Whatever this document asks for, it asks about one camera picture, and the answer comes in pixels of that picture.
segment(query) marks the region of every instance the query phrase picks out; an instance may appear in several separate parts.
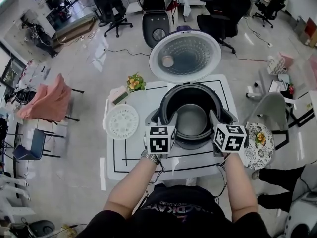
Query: black pants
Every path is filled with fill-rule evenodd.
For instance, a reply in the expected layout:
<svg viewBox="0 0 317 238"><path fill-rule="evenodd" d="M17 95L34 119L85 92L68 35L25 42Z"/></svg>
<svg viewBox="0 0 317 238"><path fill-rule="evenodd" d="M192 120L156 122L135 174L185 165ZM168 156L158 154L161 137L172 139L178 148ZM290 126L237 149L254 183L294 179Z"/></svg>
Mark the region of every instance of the black pants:
<svg viewBox="0 0 317 238"><path fill-rule="evenodd" d="M278 195L260 195L258 204L266 209L282 209L289 212L292 196L297 179L301 176L304 167L290 170L261 169L259 179L270 184L281 186L289 192Z"/></svg>

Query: tiled floor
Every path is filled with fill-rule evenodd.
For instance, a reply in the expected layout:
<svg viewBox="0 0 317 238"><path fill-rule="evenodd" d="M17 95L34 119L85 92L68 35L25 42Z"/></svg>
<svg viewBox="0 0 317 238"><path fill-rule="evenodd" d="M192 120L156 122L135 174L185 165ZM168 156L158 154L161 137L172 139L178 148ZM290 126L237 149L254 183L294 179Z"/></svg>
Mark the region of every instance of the tiled floor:
<svg viewBox="0 0 317 238"><path fill-rule="evenodd" d="M193 8L191 16L184 23L197 29L196 16L203 8ZM115 31L103 32L108 26L98 28L92 37L83 41L64 45L59 55L50 60L52 69L46 83L52 83L58 73L62 73L66 83L72 88L84 90L85 93L73 93L71 115L80 122L65 121L55 126L37 120L24 126L23 142L30 146L32 128L53 129L65 135L65 139L48 138L47 149L60 154L60 159L43 157L39 161L30 161L27 181L32 202L30 207L37 213L34 218L48 219L59 227L62 223L88 223L98 213L117 181L107 180L106 191L101 191L100 158L106 157L106 133L103 131L102 120L106 98L112 88L124 84L127 76L139 72L147 82L156 81L151 73L148 57L144 55L131 56L126 51L112 53L103 49L121 50L127 48L131 53L149 54L151 49L146 45L142 35L142 15L127 16L134 27L120 27L120 38L115 37ZM246 20L238 25L238 36L228 39L236 48L236 55L225 47L222 48L222 59L215 70L216 74L224 74L230 85L237 107L239 120L243 121L255 106L255 102L245 97L246 86L258 80L258 69L266 66L262 61L246 61L240 59L267 60L268 55L278 51L286 52L294 57L308 57L311 49L302 45L291 27L286 22L283 13L273 22L274 28L263 28L258 19L248 19L249 26L261 34L258 39L248 28ZM272 163L273 168L291 169L317 159L317 142L315 131L316 120L312 119L301 128L290 129L290 143L276 152ZM25 174L27 162L18 165L20 174ZM198 184L213 194L219 194L223 187L220 174L199 178ZM281 188L266 184L259 180L253 181L256 193L279 193ZM227 190L220 197L220 205L230 218ZM266 210L260 207L267 228L271 234L283 227L283 217L276 210Z"/></svg>

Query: person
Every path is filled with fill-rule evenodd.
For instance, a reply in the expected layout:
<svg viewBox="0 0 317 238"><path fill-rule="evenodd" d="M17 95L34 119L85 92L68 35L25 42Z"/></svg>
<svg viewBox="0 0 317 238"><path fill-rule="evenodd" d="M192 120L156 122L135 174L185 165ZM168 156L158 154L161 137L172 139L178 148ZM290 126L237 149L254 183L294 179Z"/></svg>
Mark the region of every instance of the person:
<svg viewBox="0 0 317 238"><path fill-rule="evenodd" d="M133 214L159 163L159 155L145 150L112 190L103 210L77 237L270 237L238 153L231 153L225 161L232 221L214 196L199 186L158 184Z"/></svg>
<svg viewBox="0 0 317 238"><path fill-rule="evenodd" d="M27 27L27 32L24 37L25 42L32 41L36 47L49 53L51 58L57 56L58 52L56 52L52 47L52 39L42 30L40 25L24 21L23 26Z"/></svg>
<svg viewBox="0 0 317 238"><path fill-rule="evenodd" d="M317 193L317 165L314 162L290 170L260 169L252 173L252 179L260 179L288 190L278 195L259 195L258 204L266 209L289 212L292 203L307 192Z"/></svg>

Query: rice cooker lid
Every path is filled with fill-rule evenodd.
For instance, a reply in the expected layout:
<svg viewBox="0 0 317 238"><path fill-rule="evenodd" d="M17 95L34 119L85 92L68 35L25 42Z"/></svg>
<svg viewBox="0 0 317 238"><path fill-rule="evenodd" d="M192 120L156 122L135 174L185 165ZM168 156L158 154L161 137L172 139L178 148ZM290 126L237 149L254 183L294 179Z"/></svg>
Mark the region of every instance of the rice cooker lid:
<svg viewBox="0 0 317 238"><path fill-rule="evenodd" d="M152 49L149 66L159 79L183 84L211 74L221 59L219 43L198 30L171 33Z"/></svg>

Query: rice cooker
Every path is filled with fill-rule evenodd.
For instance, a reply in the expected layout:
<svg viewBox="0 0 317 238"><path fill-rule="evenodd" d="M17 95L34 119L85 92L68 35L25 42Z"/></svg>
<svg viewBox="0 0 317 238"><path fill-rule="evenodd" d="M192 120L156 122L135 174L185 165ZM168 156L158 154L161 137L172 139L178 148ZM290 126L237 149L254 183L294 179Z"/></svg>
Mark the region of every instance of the rice cooker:
<svg viewBox="0 0 317 238"><path fill-rule="evenodd" d="M166 125L177 112L175 141L182 148L192 150L211 138L210 110L222 122L230 123L232 118L212 89L196 83L218 66L221 59L218 42L206 33L186 29L158 42L150 54L149 65L155 76L173 84L152 121Z"/></svg>

